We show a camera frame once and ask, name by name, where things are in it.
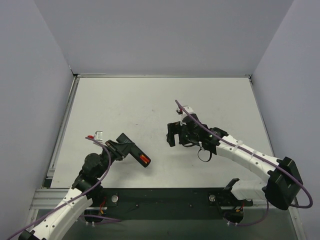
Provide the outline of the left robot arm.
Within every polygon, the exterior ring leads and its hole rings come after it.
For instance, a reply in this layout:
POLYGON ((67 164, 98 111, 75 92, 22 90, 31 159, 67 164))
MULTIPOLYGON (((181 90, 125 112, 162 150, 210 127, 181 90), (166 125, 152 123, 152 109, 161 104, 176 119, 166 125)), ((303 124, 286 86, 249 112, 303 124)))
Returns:
POLYGON ((19 240, 61 240, 88 207, 101 203, 101 182, 108 174, 112 163, 139 152, 132 141, 92 141, 102 148, 102 152, 90 153, 85 157, 82 169, 65 197, 53 210, 38 219, 32 230, 23 229, 19 240))

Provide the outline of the black remote control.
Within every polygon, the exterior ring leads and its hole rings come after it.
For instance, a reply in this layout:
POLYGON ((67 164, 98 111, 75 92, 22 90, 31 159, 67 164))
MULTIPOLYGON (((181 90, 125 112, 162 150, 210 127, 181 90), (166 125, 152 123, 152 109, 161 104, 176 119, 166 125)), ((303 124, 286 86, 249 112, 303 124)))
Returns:
MULTIPOLYGON (((127 135, 125 135, 124 133, 122 133, 117 139, 116 141, 118 143, 134 143, 127 135)), ((146 157, 148 157, 136 144, 135 147, 132 150, 132 157, 137 160, 144 168, 148 167, 151 163, 151 159, 150 159, 150 163, 149 164, 145 164, 141 159, 140 159, 140 155, 145 155, 146 157)))

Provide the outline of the red battery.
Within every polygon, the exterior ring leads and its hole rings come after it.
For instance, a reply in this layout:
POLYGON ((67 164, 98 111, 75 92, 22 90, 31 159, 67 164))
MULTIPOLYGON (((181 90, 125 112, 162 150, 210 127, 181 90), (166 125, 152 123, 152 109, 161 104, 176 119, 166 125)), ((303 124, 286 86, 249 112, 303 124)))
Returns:
POLYGON ((145 156, 145 155, 143 155, 143 154, 140 155, 140 159, 141 159, 146 165, 148 165, 148 164, 150 163, 150 161, 151 161, 147 156, 145 156))

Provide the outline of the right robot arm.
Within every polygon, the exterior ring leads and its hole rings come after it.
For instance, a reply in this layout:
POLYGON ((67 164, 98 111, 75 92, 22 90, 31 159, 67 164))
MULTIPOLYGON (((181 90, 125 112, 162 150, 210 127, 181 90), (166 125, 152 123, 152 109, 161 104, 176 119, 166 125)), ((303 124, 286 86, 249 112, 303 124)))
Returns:
POLYGON ((199 126, 197 120, 193 113, 181 121, 168 123, 168 144, 174 147, 177 135, 180 145, 198 146, 210 155, 230 159, 258 176, 257 181, 237 180, 231 186, 230 191, 237 200, 266 200, 280 210, 291 207, 303 185, 293 159, 263 154, 218 127, 199 126))

